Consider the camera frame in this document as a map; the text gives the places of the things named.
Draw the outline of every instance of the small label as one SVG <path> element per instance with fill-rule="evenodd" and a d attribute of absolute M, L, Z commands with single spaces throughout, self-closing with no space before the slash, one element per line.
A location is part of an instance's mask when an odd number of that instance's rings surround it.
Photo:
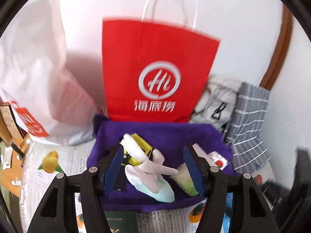
<path fill-rule="evenodd" d="M 12 158 L 13 148 L 6 147 L 3 159 L 3 170 L 11 168 L 11 158 Z"/>
<path fill-rule="evenodd" d="M 220 170 L 223 170 L 228 165 L 228 161 L 216 151 L 209 153 L 208 156 Z"/>

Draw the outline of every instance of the haidilao logo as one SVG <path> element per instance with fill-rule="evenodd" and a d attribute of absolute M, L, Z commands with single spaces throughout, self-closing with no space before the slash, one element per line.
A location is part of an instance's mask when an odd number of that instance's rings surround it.
<path fill-rule="evenodd" d="M 139 75 L 140 92 L 152 100 L 161 100 L 173 95 L 181 81 L 180 71 L 173 63 L 156 61 L 147 65 Z"/>

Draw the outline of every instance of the screw head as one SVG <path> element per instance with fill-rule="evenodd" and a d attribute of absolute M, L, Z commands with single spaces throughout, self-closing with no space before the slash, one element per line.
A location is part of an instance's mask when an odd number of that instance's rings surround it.
<path fill-rule="evenodd" d="M 89 168 L 89 172 L 93 173 L 97 171 L 97 167 L 96 166 L 92 166 Z"/>
<path fill-rule="evenodd" d="M 210 171 L 211 171 L 211 172 L 218 172 L 218 171 L 219 171 L 219 168 L 216 167 L 216 166 L 211 166 Z"/>
<path fill-rule="evenodd" d="M 246 172 L 246 173 L 243 174 L 243 177 L 246 178 L 246 179 L 250 179 L 252 176 L 249 173 Z"/>
<path fill-rule="evenodd" d="M 65 175 L 64 175 L 64 173 L 62 173 L 62 172 L 60 172 L 60 173 L 58 173 L 57 175 L 56 175 L 56 177 L 58 178 L 58 179 L 61 179 L 61 178 L 63 178 Z"/>

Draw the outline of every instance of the purple cloth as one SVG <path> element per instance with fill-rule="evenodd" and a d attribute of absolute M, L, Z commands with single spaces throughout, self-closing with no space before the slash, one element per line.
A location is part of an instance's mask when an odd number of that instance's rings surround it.
<path fill-rule="evenodd" d="M 232 149 L 221 141 L 221 134 L 209 124 L 188 123 L 140 123 L 140 122 L 115 122 L 103 116 L 97 116 L 94 122 L 96 142 L 88 158 L 87 167 L 96 166 L 99 160 L 107 155 L 106 149 L 119 142 L 125 133 L 137 133 L 144 138 L 153 148 L 159 149 L 165 157 L 165 166 L 177 168 L 184 163 L 183 147 L 198 143 L 202 149 L 210 153 L 219 152 L 229 162 L 223 170 L 225 174 L 234 174 L 231 161 Z M 161 203 L 152 197 L 141 193 L 130 184 L 126 183 L 127 192 L 112 190 L 108 196 L 102 198 L 104 210 L 112 211 L 144 211 L 150 212 L 161 209 L 178 209 L 192 206 L 203 197 L 189 197 L 169 177 L 164 176 L 175 193 L 173 203 Z"/>

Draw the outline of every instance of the gray fabric bag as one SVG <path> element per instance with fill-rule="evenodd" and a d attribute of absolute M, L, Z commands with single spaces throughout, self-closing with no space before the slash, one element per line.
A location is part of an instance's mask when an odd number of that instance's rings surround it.
<path fill-rule="evenodd" d="M 259 138 L 270 91 L 242 83 L 232 114 L 225 129 L 224 142 L 233 148 L 232 166 L 236 173 L 252 173 L 269 159 L 267 148 Z"/>

